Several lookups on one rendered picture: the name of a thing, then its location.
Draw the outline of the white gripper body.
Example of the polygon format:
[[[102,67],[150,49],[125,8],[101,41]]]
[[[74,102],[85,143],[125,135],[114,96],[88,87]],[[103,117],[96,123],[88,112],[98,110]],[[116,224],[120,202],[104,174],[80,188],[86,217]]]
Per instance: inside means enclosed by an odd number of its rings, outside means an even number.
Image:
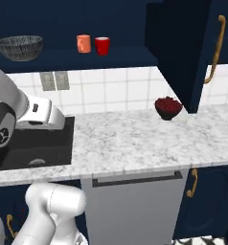
[[[65,117],[50,103],[32,103],[27,113],[16,123],[16,129],[61,130]]]

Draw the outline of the navy base cabinet door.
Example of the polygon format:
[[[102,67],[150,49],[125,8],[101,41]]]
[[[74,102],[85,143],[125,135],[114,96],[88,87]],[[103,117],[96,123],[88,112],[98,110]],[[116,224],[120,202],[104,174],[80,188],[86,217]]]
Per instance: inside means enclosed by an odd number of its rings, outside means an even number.
[[[191,168],[173,237],[224,237],[228,231],[228,166]]]
[[[88,245],[76,225],[84,212],[86,196],[76,187],[33,183],[0,188],[0,245],[7,245],[7,214],[17,235],[11,245]]]

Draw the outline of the black hob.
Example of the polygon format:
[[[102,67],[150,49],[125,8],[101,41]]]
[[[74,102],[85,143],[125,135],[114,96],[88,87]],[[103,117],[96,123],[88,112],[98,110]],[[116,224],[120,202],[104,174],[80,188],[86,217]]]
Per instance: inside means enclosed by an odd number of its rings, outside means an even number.
[[[74,125],[67,117],[62,130],[15,130],[0,154],[0,170],[70,165]]]

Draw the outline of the orange cup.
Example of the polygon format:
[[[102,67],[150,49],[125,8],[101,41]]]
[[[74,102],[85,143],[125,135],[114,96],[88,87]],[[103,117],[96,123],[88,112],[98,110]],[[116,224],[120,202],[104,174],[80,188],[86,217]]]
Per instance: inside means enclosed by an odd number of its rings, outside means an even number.
[[[91,52],[91,37],[89,34],[79,34],[77,36],[78,52],[88,54]]]

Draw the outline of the grey patterned bowl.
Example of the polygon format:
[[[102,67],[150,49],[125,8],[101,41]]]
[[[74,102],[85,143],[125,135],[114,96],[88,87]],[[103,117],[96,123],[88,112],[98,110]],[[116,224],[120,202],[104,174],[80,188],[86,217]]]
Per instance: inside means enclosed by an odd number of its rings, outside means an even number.
[[[37,35],[18,35],[0,38],[0,54],[12,61],[30,61],[39,56],[43,38]]]

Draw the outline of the red cup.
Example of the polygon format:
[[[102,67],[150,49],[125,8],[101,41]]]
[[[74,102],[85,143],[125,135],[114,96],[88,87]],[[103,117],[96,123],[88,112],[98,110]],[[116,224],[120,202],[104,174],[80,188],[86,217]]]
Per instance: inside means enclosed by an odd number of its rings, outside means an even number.
[[[109,37],[96,37],[95,47],[99,56],[106,56],[109,51],[110,38]]]

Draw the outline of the dark red bowl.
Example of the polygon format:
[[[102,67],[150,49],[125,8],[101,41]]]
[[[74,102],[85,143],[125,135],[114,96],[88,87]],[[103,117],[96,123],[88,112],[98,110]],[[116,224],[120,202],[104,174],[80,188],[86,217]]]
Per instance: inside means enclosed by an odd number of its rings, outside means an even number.
[[[171,97],[159,98],[154,107],[164,121],[171,121],[182,110],[183,105]]]

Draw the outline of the grey dishwasher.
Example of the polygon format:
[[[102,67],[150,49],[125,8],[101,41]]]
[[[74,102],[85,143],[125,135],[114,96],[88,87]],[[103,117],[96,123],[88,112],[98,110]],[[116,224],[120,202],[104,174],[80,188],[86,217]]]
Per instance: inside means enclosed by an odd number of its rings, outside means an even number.
[[[90,245],[169,245],[188,171],[183,178],[110,187],[100,182],[173,175],[176,170],[128,174],[81,181],[87,197],[86,225]]]

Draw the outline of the black and white rug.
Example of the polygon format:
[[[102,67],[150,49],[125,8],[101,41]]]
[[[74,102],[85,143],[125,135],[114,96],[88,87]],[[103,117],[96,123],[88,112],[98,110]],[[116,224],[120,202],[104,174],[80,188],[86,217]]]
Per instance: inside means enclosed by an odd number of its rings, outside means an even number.
[[[170,245],[227,245],[223,238],[214,238],[211,235],[175,239]]]

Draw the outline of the grey wall socket plate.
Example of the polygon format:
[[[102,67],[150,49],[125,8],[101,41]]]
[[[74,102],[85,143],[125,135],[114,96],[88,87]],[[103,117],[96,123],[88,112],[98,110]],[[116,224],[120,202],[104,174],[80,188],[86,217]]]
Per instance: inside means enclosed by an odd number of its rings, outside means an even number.
[[[39,75],[40,75],[42,89],[44,91],[56,90],[54,75],[52,72],[41,72]]]
[[[66,71],[56,71],[55,79],[58,90],[69,90],[69,79]]]

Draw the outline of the navy open wall cabinet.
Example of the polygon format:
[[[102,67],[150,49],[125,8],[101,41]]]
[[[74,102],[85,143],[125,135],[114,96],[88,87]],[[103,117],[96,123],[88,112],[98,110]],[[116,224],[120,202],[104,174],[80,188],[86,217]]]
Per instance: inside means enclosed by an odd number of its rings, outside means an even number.
[[[6,73],[154,66],[145,46],[150,0],[0,0],[0,38],[35,34],[43,38],[38,58],[13,62],[0,54]],[[108,37],[106,56],[80,54],[77,36]]]

